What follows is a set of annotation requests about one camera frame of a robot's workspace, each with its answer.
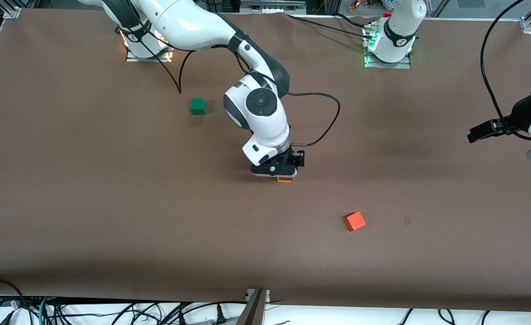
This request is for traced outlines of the orange block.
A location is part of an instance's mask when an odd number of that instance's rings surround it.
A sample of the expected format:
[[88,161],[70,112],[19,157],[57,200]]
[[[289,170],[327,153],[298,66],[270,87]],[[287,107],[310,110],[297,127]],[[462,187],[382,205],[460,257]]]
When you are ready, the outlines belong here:
[[360,211],[347,215],[343,221],[348,231],[359,230],[367,225],[367,222]]

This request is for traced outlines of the brown table mat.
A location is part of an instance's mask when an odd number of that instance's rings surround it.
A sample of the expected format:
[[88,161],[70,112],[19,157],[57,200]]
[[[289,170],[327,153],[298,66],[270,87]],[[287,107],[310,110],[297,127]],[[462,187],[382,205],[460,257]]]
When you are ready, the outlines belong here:
[[[411,68],[282,13],[230,15],[342,104],[292,183],[255,177],[222,107],[243,76],[194,53],[178,94],[125,61],[101,11],[28,9],[0,33],[0,279],[32,296],[531,311],[531,143],[474,144],[496,116],[488,21],[424,21]],[[191,98],[207,113],[193,115]],[[367,225],[348,231],[360,211]]]

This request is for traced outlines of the brown angled beam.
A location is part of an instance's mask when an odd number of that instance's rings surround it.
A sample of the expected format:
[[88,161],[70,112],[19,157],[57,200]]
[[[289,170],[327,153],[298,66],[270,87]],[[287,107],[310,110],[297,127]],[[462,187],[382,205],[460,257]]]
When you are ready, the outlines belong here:
[[243,309],[235,325],[263,325],[265,312],[254,312]]

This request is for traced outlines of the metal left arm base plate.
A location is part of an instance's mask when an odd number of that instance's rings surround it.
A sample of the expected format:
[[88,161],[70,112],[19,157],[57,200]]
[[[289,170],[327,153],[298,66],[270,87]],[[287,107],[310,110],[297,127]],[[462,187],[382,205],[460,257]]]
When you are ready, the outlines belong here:
[[376,24],[365,24],[362,35],[365,37],[363,45],[366,68],[411,68],[412,42],[409,45],[395,47],[390,39],[381,36],[379,26]]

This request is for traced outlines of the grey metal rail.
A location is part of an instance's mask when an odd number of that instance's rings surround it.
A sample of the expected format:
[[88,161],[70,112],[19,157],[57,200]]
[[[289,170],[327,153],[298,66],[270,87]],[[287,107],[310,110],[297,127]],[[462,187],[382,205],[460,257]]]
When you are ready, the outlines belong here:
[[307,14],[306,0],[239,0],[239,13]]

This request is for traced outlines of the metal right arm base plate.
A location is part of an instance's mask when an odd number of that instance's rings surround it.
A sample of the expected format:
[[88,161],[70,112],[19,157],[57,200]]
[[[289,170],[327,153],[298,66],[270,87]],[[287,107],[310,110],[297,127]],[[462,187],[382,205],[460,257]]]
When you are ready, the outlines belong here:
[[127,49],[127,62],[171,62],[173,47],[157,31],[147,31],[140,40],[133,33],[121,31]]

